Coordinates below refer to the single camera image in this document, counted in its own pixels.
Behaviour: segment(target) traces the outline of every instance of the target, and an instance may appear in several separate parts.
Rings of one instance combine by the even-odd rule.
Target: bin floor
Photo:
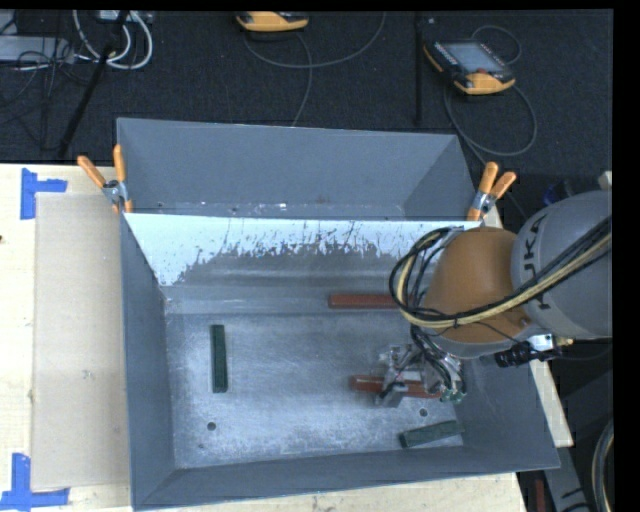
[[[211,325],[225,329],[223,393],[212,391]],[[349,388],[349,377],[369,373],[389,345],[410,343],[395,311],[168,314],[166,327],[181,468],[400,450],[400,432],[456,419],[439,400],[379,407]],[[453,436],[424,447],[461,444]]]

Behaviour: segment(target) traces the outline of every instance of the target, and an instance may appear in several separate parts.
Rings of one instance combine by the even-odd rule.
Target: gray bin
[[[528,365],[468,361],[458,405],[348,386],[409,324],[328,295],[385,293],[418,236],[472,225],[457,137],[121,118],[117,138],[134,509],[559,466]],[[462,434],[401,447],[452,419]]]

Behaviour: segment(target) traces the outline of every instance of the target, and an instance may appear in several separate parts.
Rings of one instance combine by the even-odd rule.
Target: dark green bar
[[[416,428],[414,430],[407,430],[398,437],[400,438],[400,444],[403,448],[411,448],[413,446],[431,443],[432,441],[438,441],[445,437],[462,434],[462,432],[464,432],[462,425],[455,420],[451,420],[427,427]]]
[[[226,392],[229,383],[227,381],[227,344],[224,325],[211,326],[211,372],[213,392]]]

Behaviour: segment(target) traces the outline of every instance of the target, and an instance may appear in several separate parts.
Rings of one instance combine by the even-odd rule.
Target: white cable
[[[14,69],[15,71],[36,71],[38,69],[46,69],[49,68],[55,64],[64,64],[67,60],[67,57],[69,56],[69,53],[71,53],[72,48],[71,45],[69,43],[66,44],[66,46],[64,46],[62,48],[62,50],[60,52],[57,51],[56,48],[56,54],[58,54],[59,56],[52,56],[52,57],[47,57],[47,55],[44,53],[44,51],[38,52],[38,51],[26,51],[26,52],[22,52],[22,54],[20,54],[18,56],[18,65],[12,69]],[[46,63],[37,63],[37,64],[32,64],[31,66],[20,66],[20,60],[22,58],[23,55],[26,54],[33,54],[35,53],[36,55],[40,55],[43,58],[47,59]]]
[[[602,430],[591,462],[591,485],[598,512],[612,512],[605,484],[606,459],[613,445],[613,418]]]
[[[74,9],[72,11],[73,14],[73,21],[75,23],[76,29],[78,30],[78,34],[80,35],[80,39],[82,40],[82,43],[85,45],[85,47],[87,48],[87,50],[89,50],[89,52],[91,52],[91,54],[96,58],[96,59],[100,59],[100,54],[89,44],[89,41],[87,40],[86,36],[84,35],[84,32],[82,32],[82,29],[80,28],[80,21],[78,19],[78,12],[76,9]],[[149,30],[149,27],[147,26],[147,24],[144,22],[144,20],[140,17],[140,15],[135,12],[135,11],[131,11],[129,16],[131,16],[131,18],[140,25],[140,27],[142,28],[142,30],[144,31],[145,37],[147,39],[147,54],[145,55],[145,57],[138,63],[136,64],[119,64],[118,60],[121,60],[123,57],[125,57],[127,55],[127,53],[129,53],[129,50],[131,49],[131,34],[129,33],[129,30],[127,29],[126,26],[123,25],[123,30],[125,32],[125,35],[127,37],[127,46],[125,48],[125,50],[120,53],[120,55],[116,55],[115,57],[112,57],[110,59],[107,59],[107,65],[115,68],[115,69],[123,69],[123,70],[134,70],[134,69],[140,69],[143,66],[146,66],[148,64],[148,62],[151,60],[151,56],[153,55],[153,37],[151,36],[151,31]],[[80,56],[78,55],[79,58],[84,58],[87,59],[86,56]]]
[[[76,30],[78,31],[78,35],[80,36],[80,40],[82,41],[82,44],[84,45],[84,47],[89,50],[89,53],[91,53],[91,55],[93,55],[95,57],[95,59],[91,58],[91,57],[87,57],[86,55],[80,55],[80,54],[76,54],[76,57],[79,59],[83,59],[83,60],[89,60],[92,62],[98,62],[100,60],[100,54],[93,48],[93,46],[91,46],[89,44],[89,40],[87,39],[87,36],[84,34],[84,32],[82,31],[82,28],[80,27],[80,19],[78,18],[78,10],[77,9],[73,9],[71,11],[71,15],[73,17],[73,23],[76,26]],[[122,59],[123,57],[125,57],[127,55],[127,53],[129,53],[129,50],[131,49],[131,34],[129,33],[129,29],[126,26],[122,26],[122,29],[124,31],[124,34],[127,38],[127,45],[125,47],[125,49],[122,51],[122,53],[120,55],[116,55],[115,57],[111,57],[110,59],[107,60],[107,64],[109,62],[113,62],[113,61],[117,61]]]
[[[256,52],[253,48],[251,48],[251,46],[249,46],[249,42],[248,42],[248,39],[246,37],[244,38],[244,45],[257,58],[259,58],[263,62],[267,62],[269,64],[273,64],[274,66],[279,66],[281,68],[289,68],[289,69],[323,68],[325,66],[333,66],[334,64],[342,64],[343,62],[347,62],[348,60],[351,60],[351,59],[357,57],[358,55],[360,55],[361,53],[363,53],[367,48],[369,48],[375,42],[375,40],[378,38],[378,35],[380,35],[380,32],[382,32],[382,27],[384,27],[384,22],[385,22],[386,18],[387,18],[387,13],[385,11],[385,12],[382,13],[382,19],[380,20],[380,25],[378,26],[378,30],[376,30],[376,33],[373,34],[373,37],[371,39],[369,39],[369,41],[362,48],[360,48],[358,51],[356,51],[356,52],[354,52],[354,53],[352,53],[350,55],[347,55],[346,57],[342,57],[340,59],[330,60],[330,61],[327,61],[327,62],[318,62],[317,64],[288,64],[286,62],[277,62],[277,61],[274,61],[274,60],[271,60],[271,59],[267,59],[266,57],[263,57],[258,52]]]

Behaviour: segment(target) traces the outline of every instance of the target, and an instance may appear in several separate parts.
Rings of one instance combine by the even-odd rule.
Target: dark floor
[[[612,169],[612,9],[309,14],[297,36],[263,42],[248,39],[231,12],[154,11],[149,63],[137,70],[107,66],[90,96],[83,95],[95,63],[29,70],[24,56],[18,64],[27,69],[17,70],[15,61],[2,62],[0,161],[73,163],[87,154],[111,165],[121,116],[458,133],[476,184],[487,160],[518,174],[498,203],[514,232],[552,191],[597,189]],[[77,15],[86,39],[101,50],[113,25],[96,21],[94,11]],[[133,65],[151,46],[138,24],[128,26]],[[419,41],[475,34],[510,62],[516,85],[482,97],[450,94],[450,84],[416,51],[416,26]],[[69,10],[16,10],[4,34],[16,30],[63,38],[88,55]],[[122,44],[117,37],[117,51]],[[607,345],[577,343],[567,353],[591,356]],[[611,354],[553,361],[560,396],[609,371]],[[606,415],[610,405],[593,406]],[[578,459],[582,467],[584,457]]]

